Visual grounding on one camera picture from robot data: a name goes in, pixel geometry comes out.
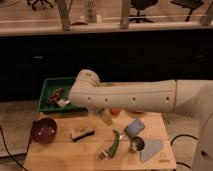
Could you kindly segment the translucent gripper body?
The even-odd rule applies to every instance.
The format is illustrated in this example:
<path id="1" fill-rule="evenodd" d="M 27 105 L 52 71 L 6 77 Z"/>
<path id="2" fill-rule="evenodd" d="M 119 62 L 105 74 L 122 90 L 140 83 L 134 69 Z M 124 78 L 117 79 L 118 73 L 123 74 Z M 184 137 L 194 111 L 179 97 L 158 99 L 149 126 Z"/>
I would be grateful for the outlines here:
<path id="1" fill-rule="evenodd" d="M 113 124 L 110 114 L 105 109 L 90 110 L 89 113 L 92 117 L 96 119 L 100 119 L 107 126 L 110 126 Z"/>

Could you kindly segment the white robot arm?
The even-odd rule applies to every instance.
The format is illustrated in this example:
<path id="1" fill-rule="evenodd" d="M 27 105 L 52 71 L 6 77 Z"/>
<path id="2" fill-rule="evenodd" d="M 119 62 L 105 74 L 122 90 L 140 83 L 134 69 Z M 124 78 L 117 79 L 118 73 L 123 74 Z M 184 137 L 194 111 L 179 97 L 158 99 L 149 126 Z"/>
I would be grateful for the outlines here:
<path id="1" fill-rule="evenodd" d="M 81 70 L 68 99 L 100 115 L 104 109 L 183 114 L 200 122 L 191 171 L 213 171 L 213 80 L 166 80 L 104 86 L 91 70 Z"/>

